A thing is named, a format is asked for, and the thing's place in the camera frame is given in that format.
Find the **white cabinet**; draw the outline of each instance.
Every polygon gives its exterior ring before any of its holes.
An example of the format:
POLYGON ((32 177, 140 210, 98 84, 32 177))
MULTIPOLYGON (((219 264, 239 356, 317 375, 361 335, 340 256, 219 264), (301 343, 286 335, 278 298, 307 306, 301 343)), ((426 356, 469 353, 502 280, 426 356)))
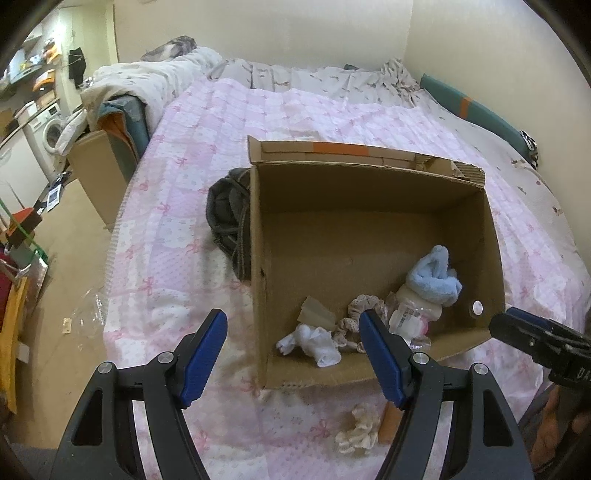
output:
POLYGON ((20 204, 32 207, 47 183, 25 134, 22 130, 17 131, 0 148, 0 197, 4 203, 14 204, 16 196, 19 209, 20 204))

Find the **blue gripper pad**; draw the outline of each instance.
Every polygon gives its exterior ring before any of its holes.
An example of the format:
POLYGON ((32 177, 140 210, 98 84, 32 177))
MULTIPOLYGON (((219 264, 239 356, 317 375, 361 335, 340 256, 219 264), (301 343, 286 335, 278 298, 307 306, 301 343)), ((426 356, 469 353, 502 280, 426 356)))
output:
MULTIPOLYGON (((385 335, 391 335, 385 327, 383 330, 385 335)), ((398 408, 402 407, 407 398, 402 390, 400 368, 390 353, 382 334, 365 312, 359 318, 359 333, 371 366, 378 377, 379 386, 382 387, 384 397, 398 408)))
POLYGON ((184 370, 184 387, 178 397, 182 408, 188 408, 193 400, 201 397, 217 356, 226 341, 228 318, 221 310, 212 310, 212 313, 214 312, 213 320, 208 322, 207 318, 195 333, 195 337, 201 337, 201 341, 184 370))
POLYGON ((527 323, 537 325, 538 327, 543 329, 550 330, 552 328, 550 322, 548 322, 548 320, 546 320, 545 318, 538 317, 537 315, 534 315, 530 312, 526 312, 525 310, 518 309, 516 307, 511 307, 510 309, 508 309, 507 314, 513 317, 517 317, 527 323))

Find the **small paper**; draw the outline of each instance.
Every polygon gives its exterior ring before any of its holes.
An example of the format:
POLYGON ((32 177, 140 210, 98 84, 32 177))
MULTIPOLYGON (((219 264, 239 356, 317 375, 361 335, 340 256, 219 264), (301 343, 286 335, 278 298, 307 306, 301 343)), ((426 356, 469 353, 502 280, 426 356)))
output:
POLYGON ((72 319, 64 319, 64 323, 61 326, 61 332, 65 335, 72 331, 72 319))
POLYGON ((301 305, 300 316, 297 321, 311 327, 322 327, 329 332, 334 332, 336 315, 312 297, 306 297, 301 305))

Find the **cardboard box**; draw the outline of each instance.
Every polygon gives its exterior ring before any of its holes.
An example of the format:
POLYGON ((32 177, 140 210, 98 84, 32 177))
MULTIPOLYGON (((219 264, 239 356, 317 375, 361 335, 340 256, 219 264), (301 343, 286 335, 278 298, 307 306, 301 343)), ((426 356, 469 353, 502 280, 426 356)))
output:
POLYGON ((308 295, 337 318, 359 294, 384 299, 434 245, 445 245, 463 290, 430 325, 441 360, 488 340, 504 311, 501 257, 484 173, 451 160, 386 148, 259 142, 251 159, 252 289, 258 382, 265 388, 375 378, 369 359, 343 354, 319 368, 275 344, 297 326, 308 295), (481 315, 472 311, 475 301, 481 315))
POLYGON ((111 148, 109 135, 104 130, 85 135, 74 144, 67 158, 105 228, 113 231, 127 182, 111 148))

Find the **bedspread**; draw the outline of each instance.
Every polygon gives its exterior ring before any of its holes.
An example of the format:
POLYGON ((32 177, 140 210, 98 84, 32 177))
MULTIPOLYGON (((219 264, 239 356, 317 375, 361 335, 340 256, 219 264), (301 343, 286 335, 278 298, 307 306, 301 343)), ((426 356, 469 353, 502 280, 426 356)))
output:
MULTIPOLYGON (((350 142, 412 150, 475 164, 499 239, 506 302, 583 327, 591 279, 576 279, 552 240, 497 169, 420 108, 347 102, 299 90, 250 90, 234 80, 198 79, 165 111, 132 179, 109 253, 105 343, 119 367, 144 363, 197 330, 211 308, 229 319, 228 339, 203 397, 185 412, 211 478, 372 479, 387 448, 338 454, 335 434, 352 427, 352 407, 383 408, 377 381, 336 388, 260 391, 254 380, 249 287, 237 281, 205 220, 207 190, 230 168, 248 165, 246 136, 261 140, 350 142)), ((542 382, 526 355, 488 342, 446 363, 489 365, 520 417, 542 382)), ((138 440, 149 478, 159 478, 142 406, 138 440)), ((449 422, 444 407, 441 422, 449 422)), ((425 478, 438 478, 442 429, 425 478)))

